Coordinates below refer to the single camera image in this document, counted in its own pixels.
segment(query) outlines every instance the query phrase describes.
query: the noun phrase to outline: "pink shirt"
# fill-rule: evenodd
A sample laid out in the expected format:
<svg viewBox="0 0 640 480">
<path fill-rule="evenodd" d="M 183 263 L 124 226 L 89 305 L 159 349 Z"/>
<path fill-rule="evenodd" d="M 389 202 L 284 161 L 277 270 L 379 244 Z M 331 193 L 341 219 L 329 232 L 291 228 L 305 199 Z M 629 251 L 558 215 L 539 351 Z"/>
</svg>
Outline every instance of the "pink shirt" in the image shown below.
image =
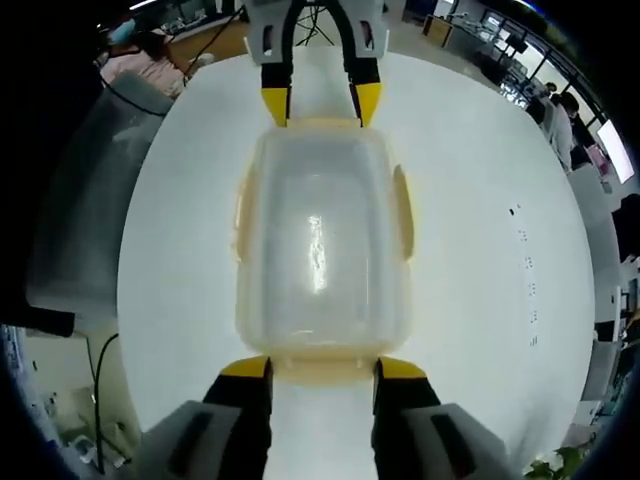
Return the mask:
<svg viewBox="0 0 640 480">
<path fill-rule="evenodd" d="M 144 51 L 137 49 L 132 50 L 132 53 L 109 58 L 102 67 L 102 76 L 109 84 L 122 72 L 138 74 L 165 95 L 173 94 L 175 88 L 172 85 L 182 82 L 184 77 L 168 58 L 156 62 Z"/>
</svg>

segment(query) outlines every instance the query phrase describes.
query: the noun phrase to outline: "office floor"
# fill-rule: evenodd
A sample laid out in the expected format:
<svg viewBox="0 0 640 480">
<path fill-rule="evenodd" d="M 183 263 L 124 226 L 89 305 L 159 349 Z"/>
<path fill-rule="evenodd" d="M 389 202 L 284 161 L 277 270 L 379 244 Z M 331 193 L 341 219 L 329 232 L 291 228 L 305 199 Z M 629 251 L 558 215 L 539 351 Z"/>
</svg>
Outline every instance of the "office floor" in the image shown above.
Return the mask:
<svg viewBox="0 0 640 480">
<path fill-rule="evenodd" d="M 400 18 L 404 0 L 391 0 L 387 4 L 390 8 L 385 14 L 387 24 L 390 29 L 389 51 L 420 58 L 442 67 L 448 68 L 462 75 L 466 75 L 488 88 L 495 87 L 480 73 L 479 69 L 469 62 L 458 58 L 449 52 L 430 44 L 421 35 L 421 28 L 417 25 L 403 23 Z M 333 21 L 327 14 L 321 14 L 318 18 L 318 25 L 336 44 L 339 44 L 339 35 Z M 247 26 L 236 24 L 222 35 L 216 44 L 209 49 L 216 56 L 216 61 L 243 54 L 243 37 L 246 34 Z M 296 32 L 296 41 L 306 38 L 307 31 L 299 28 Z M 172 46 L 173 52 L 183 58 L 190 59 L 195 53 L 211 38 L 211 31 L 203 32 L 190 37 Z M 329 43 L 322 35 L 316 35 L 309 41 L 309 46 L 328 45 Z M 117 332 L 116 319 L 107 319 L 96 322 L 97 319 L 90 319 L 91 322 L 80 320 L 78 330 L 89 339 L 90 351 L 94 366 L 97 366 L 100 350 L 106 340 Z M 103 424 L 113 424 L 118 422 L 122 425 L 127 440 L 133 444 L 140 439 L 137 417 L 133 404 L 131 403 L 127 387 L 126 374 L 122 364 L 120 344 L 114 341 L 107 353 L 102 365 L 100 376 L 100 396 L 102 404 Z M 78 409 L 86 411 L 87 416 L 91 416 L 90 396 L 78 395 Z"/>
</svg>

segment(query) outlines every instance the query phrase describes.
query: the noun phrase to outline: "plastic container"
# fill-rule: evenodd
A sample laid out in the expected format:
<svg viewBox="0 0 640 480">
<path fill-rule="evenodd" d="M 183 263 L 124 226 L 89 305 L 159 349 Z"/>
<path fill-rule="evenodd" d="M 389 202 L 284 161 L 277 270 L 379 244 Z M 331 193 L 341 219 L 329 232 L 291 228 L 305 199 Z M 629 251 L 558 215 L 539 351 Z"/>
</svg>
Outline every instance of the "plastic container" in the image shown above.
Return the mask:
<svg viewBox="0 0 640 480">
<path fill-rule="evenodd" d="M 329 360 L 377 357 L 401 344 L 408 267 L 400 216 L 375 130 L 264 135 L 238 216 L 243 340 L 270 356 Z"/>
</svg>

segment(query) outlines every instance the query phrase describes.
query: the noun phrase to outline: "desk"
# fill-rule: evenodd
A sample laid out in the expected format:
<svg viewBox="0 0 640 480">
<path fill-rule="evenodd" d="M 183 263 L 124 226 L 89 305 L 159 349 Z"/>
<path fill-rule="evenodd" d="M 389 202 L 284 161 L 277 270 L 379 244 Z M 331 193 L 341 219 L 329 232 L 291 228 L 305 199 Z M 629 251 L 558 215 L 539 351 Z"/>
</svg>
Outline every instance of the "desk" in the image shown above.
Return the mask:
<svg viewBox="0 0 640 480">
<path fill-rule="evenodd" d="M 300 47 L 294 56 L 292 118 L 353 116 L 341 52 Z M 560 446 L 589 366 L 593 277 L 580 211 L 524 111 L 415 58 L 387 54 L 381 77 L 373 128 L 407 173 L 416 231 L 412 335 L 393 355 L 425 369 L 443 402 L 467 409 L 524 466 Z M 149 150 L 118 272 L 123 361 L 143 431 L 201 399 L 221 368 L 253 354 L 234 326 L 233 224 L 253 146 L 271 127 L 260 71 L 242 56 L 198 72 Z M 319 450 L 301 453 L 305 435 L 326 446 L 340 433 L 332 448 L 370 467 L 371 385 L 336 391 L 349 399 L 337 418 L 335 402 L 317 400 L 335 398 L 329 390 L 309 392 L 274 385 L 272 450 L 289 442 L 305 462 L 324 462 L 318 475 L 335 467 L 342 475 L 334 478 L 343 478 L 342 465 L 327 465 Z M 330 428 L 336 422 L 339 430 Z M 306 427 L 315 436 L 281 434 Z M 365 442 L 360 456 L 345 430 Z M 289 469 L 280 478 L 295 477 L 292 462 L 274 460 Z M 309 478 L 313 466 L 304 467 Z"/>
</svg>

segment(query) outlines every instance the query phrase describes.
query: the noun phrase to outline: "white table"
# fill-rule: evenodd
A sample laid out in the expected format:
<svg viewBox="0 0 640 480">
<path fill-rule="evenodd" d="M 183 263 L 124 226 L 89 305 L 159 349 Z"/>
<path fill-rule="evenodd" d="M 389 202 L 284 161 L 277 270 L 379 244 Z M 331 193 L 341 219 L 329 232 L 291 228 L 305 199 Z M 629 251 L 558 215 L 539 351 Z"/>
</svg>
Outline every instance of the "white table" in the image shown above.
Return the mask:
<svg viewBox="0 0 640 480">
<path fill-rule="evenodd" d="M 353 116 L 339 50 L 297 49 L 295 66 L 292 117 Z M 372 127 L 408 175 L 416 229 L 414 326 L 394 356 L 425 369 L 443 402 L 467 409 L 524 466 L 560 446 L 589 366 L 593 276 L 578 206 L 536 125 L 497 93 L 396 54 L 381 77 Z M 149 150 L 118 273 L 143 431 L 254 354 L 234 326 L 233 224 L 253 145 L 271 126 L 260 71 L 237 57 L 199 71 Z M 277 383 L 267 478 L 310 478 L 311 463 L 324 478 L 365 478 L 360 468 L 374 478 L 371 392 Z"/>
</svg>

